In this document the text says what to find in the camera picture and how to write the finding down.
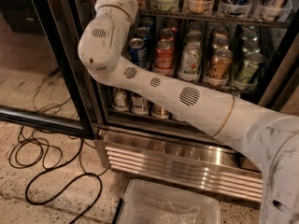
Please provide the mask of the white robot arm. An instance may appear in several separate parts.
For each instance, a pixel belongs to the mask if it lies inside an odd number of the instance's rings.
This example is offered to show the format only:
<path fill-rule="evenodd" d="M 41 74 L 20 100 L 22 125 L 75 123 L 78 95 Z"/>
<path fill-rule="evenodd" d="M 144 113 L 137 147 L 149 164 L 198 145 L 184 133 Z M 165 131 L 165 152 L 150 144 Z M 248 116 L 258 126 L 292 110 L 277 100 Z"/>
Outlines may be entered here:
<path fill-rule="evenodd" d="M 142 69 L 121 54 L 137 0 L 97 0 L 78 56 L 99 83 L 133 91 L 250 159 L 262 172 L 260 224 L 299 224 L 299 118 Z"/>

